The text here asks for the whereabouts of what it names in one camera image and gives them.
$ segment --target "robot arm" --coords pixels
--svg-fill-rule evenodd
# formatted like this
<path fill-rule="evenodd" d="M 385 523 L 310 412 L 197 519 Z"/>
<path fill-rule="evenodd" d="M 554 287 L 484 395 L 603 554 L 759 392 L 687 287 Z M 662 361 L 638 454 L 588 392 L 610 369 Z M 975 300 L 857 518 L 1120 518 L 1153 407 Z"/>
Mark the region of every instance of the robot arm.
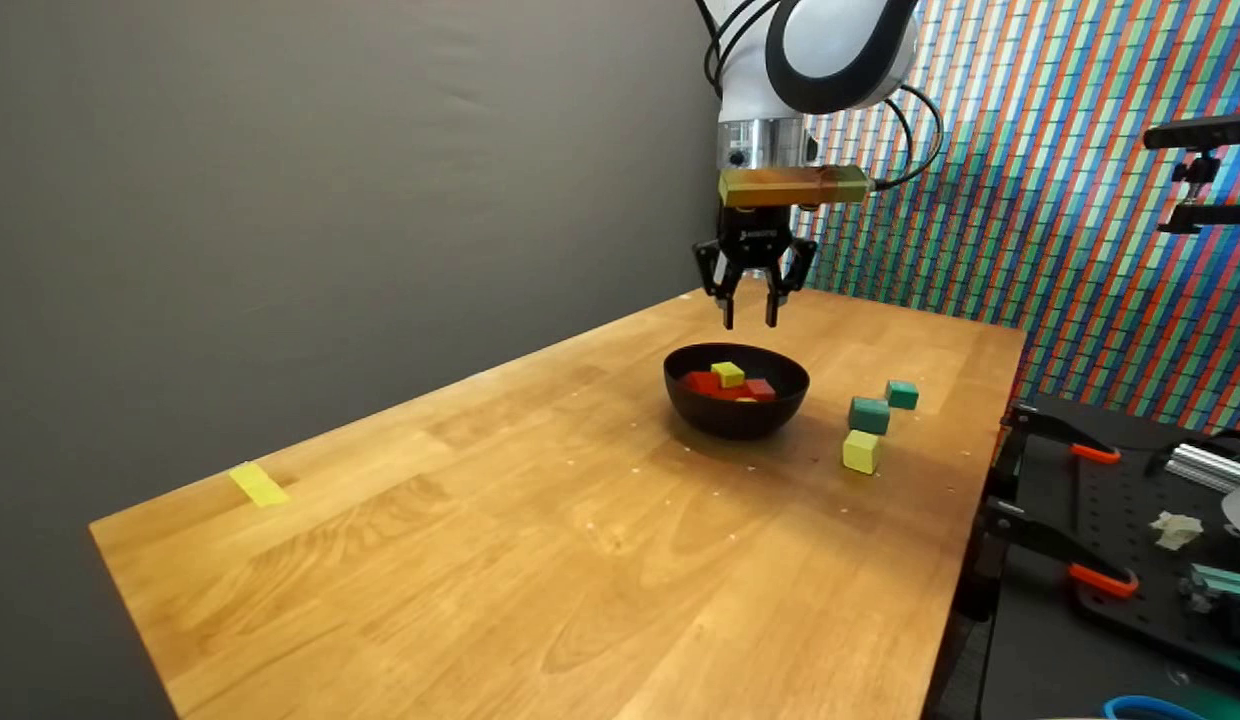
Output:
<path fill-rule="evenodd" d="M 864 202 L 860 167 L 810 167 L 805 115 L 888 101 L 917 57 L 917 0 L 695 0 L 718 98 L 716 244 L 695 250 L 704 293 L 723 303 L 744 271 L 768 271 L 768 323 L 808 275 L 810 240 L 786 234 L 786 209 Z"/>

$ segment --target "wooden table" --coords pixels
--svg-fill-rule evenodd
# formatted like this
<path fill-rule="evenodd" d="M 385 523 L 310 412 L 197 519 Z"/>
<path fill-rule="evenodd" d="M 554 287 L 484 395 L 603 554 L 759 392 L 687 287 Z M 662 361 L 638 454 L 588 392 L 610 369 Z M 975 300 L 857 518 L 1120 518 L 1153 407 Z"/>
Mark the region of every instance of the wooden table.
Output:
<path fill-rule="evenodd" d="M 91 523 L 180 717 L 921 717 L 1023 336 L 800 293 L 687 293 Z M 772 441 L 687 433 L 659 361 L 810 373 Z M 853 395 L 917 380 L 882 469 Z"/>

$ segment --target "yellow tape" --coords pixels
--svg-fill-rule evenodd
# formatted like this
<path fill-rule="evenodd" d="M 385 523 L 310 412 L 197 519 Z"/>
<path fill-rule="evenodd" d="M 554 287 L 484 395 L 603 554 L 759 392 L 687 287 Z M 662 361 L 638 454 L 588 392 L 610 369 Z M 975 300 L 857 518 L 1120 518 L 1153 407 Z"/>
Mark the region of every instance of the yellow tape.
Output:
<path fill-rule="evenodd" d="M 287 506 L 290 499 L 260 466 L 241 466 L 226 476 L 230 476 L 230 486 L 241 493 L 247 493 L 247 499 L 257 510 L 273 510 L 273 506 Z"/>

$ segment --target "black bowl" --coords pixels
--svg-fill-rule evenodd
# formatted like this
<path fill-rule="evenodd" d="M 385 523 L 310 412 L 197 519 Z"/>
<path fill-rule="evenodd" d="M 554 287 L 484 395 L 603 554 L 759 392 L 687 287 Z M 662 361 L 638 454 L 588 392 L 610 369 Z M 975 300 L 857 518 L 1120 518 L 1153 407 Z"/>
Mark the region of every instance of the black bowl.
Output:
<path fill-rule="evenodd" d="M 685 383 L 687 373 L 709 373 L 709 364 L 718 361 L 740 364 L 744 377 L 765 377 L 776 388 L 776 399 L 768 404 L 711 399 Z M 727 441 L 772 436 L 805 404 L 808 383 L 810 377 L 794 361 L 753 346 L 687 346 L 662 357 L 662 388 L 675 416 L 685 416 L 693 428 L 709 436 Z"/>

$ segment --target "gray wall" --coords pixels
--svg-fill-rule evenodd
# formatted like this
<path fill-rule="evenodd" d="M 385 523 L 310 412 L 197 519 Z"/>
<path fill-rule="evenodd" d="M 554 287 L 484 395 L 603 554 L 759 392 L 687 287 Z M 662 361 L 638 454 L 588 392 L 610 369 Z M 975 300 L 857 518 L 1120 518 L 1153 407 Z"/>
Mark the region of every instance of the gray wall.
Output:
<path fill-rule="evenodd" d="M 158 711 L 86 519 L 693 287 L 699 49 L 668 0 L 0 4 L 0 717 Z"/>

